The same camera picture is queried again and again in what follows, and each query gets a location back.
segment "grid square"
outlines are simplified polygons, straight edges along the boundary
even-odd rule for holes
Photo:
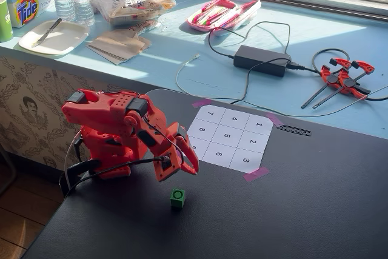
[[[191,147],[196,153],[196,156],[198,157],[199,160],[202,160],[204,158],[206,149],[210,144],[210,141],[197,139],[197,138],[194,138],[193,136],[190,136],[189,140],[190,140]]]
[[[240,141],[243,130],[227,127],[220,124],[214,133],[212,142],[230,147],[237,147]]]
[[[210,142],[204,155],[204,161],[229,168],[236,148]]]
[[[247,125],[244,130],[254,133],[262,133],[263,135],[270,135],[273,127],[273,122],[269,118],[259,115],[250,115]]]
[[[203,121],[210,121],[211,123],[218,124],[224,115],[225,108],[218,106],[202,106],[195,118],[201,119]]]
[[[262,157],[262,153],[236,149],[229,168],[244,173],[250,173],[260,167]]]
[[[237,148],[248,151],[264,153],[269,136],[259,133],[244,131]]]
[[[227,109],[219,124],[236,129],[244,130],[249,118],[249,113],[238,112],[237,110]]]
[[[218,124],[195,118],[189,130],[187,131],[187,134],[189,136],[193,136],[194,138],[211,141],[217,127]]]

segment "knife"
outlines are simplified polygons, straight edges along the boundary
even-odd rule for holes
[[[61,21],[62,21],[62,19],[58,18],[57,21],[54,22],[54,24],[46,31],[46,33],[44,35],[42,35],[36,42],[34,42],[31,45],[31,48],[35,48],[37,45],[42,44],[42,42],[46,39],[46,37],[49,35],[49,33],[51,33],[53,31],[53,29],[55,29],[56,26],[61,23]]]

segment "pink pencil case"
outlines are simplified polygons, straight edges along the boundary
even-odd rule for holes
[[[215,27],[224,27],[236,30],[239,26],[247,24],[260,8],[260,1],[250,1],[240,8],[229,0],[212,0],[207,2],[201,9],[190,15],[186,22],[195,30],[208,32]],[[215,35],[224,35],[226,30],[214,30]]]

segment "paper plate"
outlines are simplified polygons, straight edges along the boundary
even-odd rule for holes
[[[31,45],[44,35],[55,21],[56,19],[46,21],[33,28],[20,39],[19,45],[26,50],[40,54],[63,55],[72,51],[89,35],[88,27],[70,21],[62,21],[40,45],[32,48]]]

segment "wallpaper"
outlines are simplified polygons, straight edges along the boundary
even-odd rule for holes
[[[0,143],[4,149],[62,170],[79,126],[67,122],[61,106],[77,89],[115,92],[123,88],[0,56]],[[82,160],[88,154],[82,145]],[[68,165],[77,162],[72,149]]]

